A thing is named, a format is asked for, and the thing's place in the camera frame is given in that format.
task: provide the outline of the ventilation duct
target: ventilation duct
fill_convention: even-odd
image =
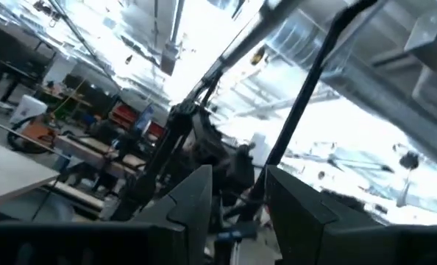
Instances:
[[[413,54],[431,70],[437,71],[437,6],[418,18],[405,51]]]
[[[297,11],[268,38],[268,43],[288,60],[308,68],[325,35]],[[437,120],[373,68],[353,54],[342,52],[333,59],[323,81],[357,106],[396,125],[417,149],[437,162]]]

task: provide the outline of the desk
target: desk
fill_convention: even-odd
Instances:
[[[58,174],[0,146],[0,203],[49,183]]]
[[[109,151],[109,146],[93,138],[81,138],[80,140],[85,144],[93,146],[94,148],[105,150],[105,152]],[[86,146],[71,140],[68,138],[68,136],[57,136],[55,138],[55,146],[61,149],[63,153],[73,155],[96,169],[101,169],[104,165],[103,154],[95,152],[92,149],[89,149]],[[126,155],[123,162],[134,167],[145,164],[145,161],[135,157],[134,155]],[[106,168],[106,173],[117,178],[124,178],[126,176],[134,175],[135,171],[120,163],[112,162]]]
[[[76,102],[74,109],[71,111],[70,114],[70,118],[73,119],[76,112],[79,110],[79,108],[81,107],[81,105],[84,105],[86,107],[93,107],[93,105],[91,105],[91,103],[86,102],[85,100],[82,99],[81,96],[78,96],[77,94],[74,94],[73,96],[70,93],[59,93],[59,94],[55,94],[52,92],[52,90],[50,90],[49,88],[43,87],[43,86],[39,86],[38,90],[35,92],[35,98],[38,98],[38,94],[39,93],[43,93],[45,95],[49,95],[55,99],[58,99],[60,101],[63,101],[67,98],[69,98],[70,100],[74,100]]]

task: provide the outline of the wall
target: wall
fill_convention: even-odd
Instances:
[[[64,56],[57,54],[53,63],[49,66],[45,77],[43,78],[43,84],[49,81],[53,81],[55,84],[62,82],[67,74],[77,65],[77,61],[73,58],[67,60]]]
[[[74,66],[71,74],[78,75],[81,77],[85,77],[89,82],[93,83],[96,87],[102,88],[104,91],[108,93],[117,93],[118,88],[113,83],[113,81],[102,75],[96,70],[93,70],[90,66],[87,66],[84,63],[78,63]]]

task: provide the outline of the pipe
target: pipe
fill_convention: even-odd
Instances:
[[[170,42],[172,44],[176,44],[177,42],[177,34],[180,30],[182,10],[184,9],[185,0],[177,0],[176,4],[176,12],[174,13],[174,23],[173,23],[173,32],[171,33]]]
[[[436,119],[358,58],[349,58],[345,72],[349,85],[335,88],[337,92],[400,128],[417,149],[437,162]]]
[[[217,61],[201,78],[199,83],[188,94],[188,99],[196,99],[204,89],[205,84],[217,74],[223,74],[227,69],[234,66],[243,56],[256,47],[274,28],[283,23],[287,17],[297,8],[303,0],[280,0],[271,7],[266,1],[260,8],[261,19],[256,23],[251,32],[234,48],[228,52],[228,48],[222,53]]]
[[[377,3],[377,0],[360,0],[336,14],[336,17],[331,24],[330,31],[324,38],[311,70],[304,81],[304,85],[299,91],[296,101],[284,122],[283,129],[281,130],[279,136],[277,137],[276,143],[269,153],[269,156],[266,160],[266,165],[279,165],[281,158],[284,156],[285,150],[291,141],[292,135],[295,132],[299,120],[301,119],[302,114],[304,113],[305,108],[310,101],[312,93],[315,91],[321,73],[323,73],[323,61],[335,47],[340,34],[349,26],[355,17],[359,15],[359,13],[363,12],[365,9],[371,7],[375,3]],[[262,170],[256,180],[255,185],[249,192],[250,200],[258,201],[264,198],[265,179],[266,172]],[[246,205],[243,212],[238,217],[238,222],[251,221],[257,213],[259,207],[259,205]]]
[[[342,41],[340,41],[336,47],[328,54],[328,56],[324,59],[323,65],[327,65],[336,55],[340,54],[341,51],[349,45],[352,40],[354,40],[359,32],[367,26],[367,24],[375,17],[376,14],[379,13],[383,9],[383,7],[390,0],[379,0],[373,8],[367,13],[367,15],[362,19],[362,21],[355,27],[352,28],[350,32],[348,32]]]
[[[318,93],[316,95],[312,95],[308,104],[323,102],[323,101],[330,101],[330,100],[335,100],[335,99],[340,99],[340,98],[341,97],[338,94],[333,93],[333,92],[325,92],[323,94]],[[245,117],[245,116],[250,116],[250,115],[256,115],[259,113],[269,113],[269,112],[274,112],[276,110],[286,109],[288,107],[292,107],[295,100],[296,100],[296,97],[291,98],[291,99],[284,99],[284,100],[279,100],[276,102],[271,102],[271,103],[266,104],[266,105],[261,105],[260,107],[254,107],[254,108],[251,108],[248,110],[233,113],[233,116],[234,117]]]
[[[54,153],[54,154],[56,154],[56,155],[59,155],[59,156],[62,157],[62,158],[65,158],[65,159],[68,159],[68,160],[71,159],[71,158],[69,158],[68,156],[62,154],[61,152],[58,152],[57,150],[52,149],[52,148],[50,148],[50,147],[44,146],[43,144],[41,144],[41,143],[39,143],[39,142],[37,142],[37,141],[35,141],[35,140],[33,140],[33,139],[31,139],[31,138],[25,136],[25,135],[22,135],[22,134],[20,134],[19,132],[16,132],[15,130],[12,130],[11,128],[8,128],[8,127],[4,126],[3,124],[0,124],[0,128],[2,128],[3,130],[8,131],[8,132],[10,132],[10,133],[14,133],[14,134],[17,135],[18,137],[21,137],[21,138],[23,138],[24,140],[27,140],[27,141],[29,141],[29,142],[31,142],[31,143],[33,143],[33,144],[36,144],[36,145],[38,145],[38,146],[40,146],[40,147],[46,149],[46,150],[49,151],[49,152],[52,152],[52,153]]]

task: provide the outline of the orange object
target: orange object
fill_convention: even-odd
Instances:
[[[125,129],[129,129],[137,118],[137,112],[135,112],[131,107],[119,103],[110,112],[109,118]]]
[[[159,124],[157,124],[156,122],[152,122],[148,127],[148,133],[156,136],[157,138],[159,138],[163,134],[164,130],[165,129],[161,127]]]
[[[21,134],[44,146],[50,147],[57,132],[35,119],[23,129]]]

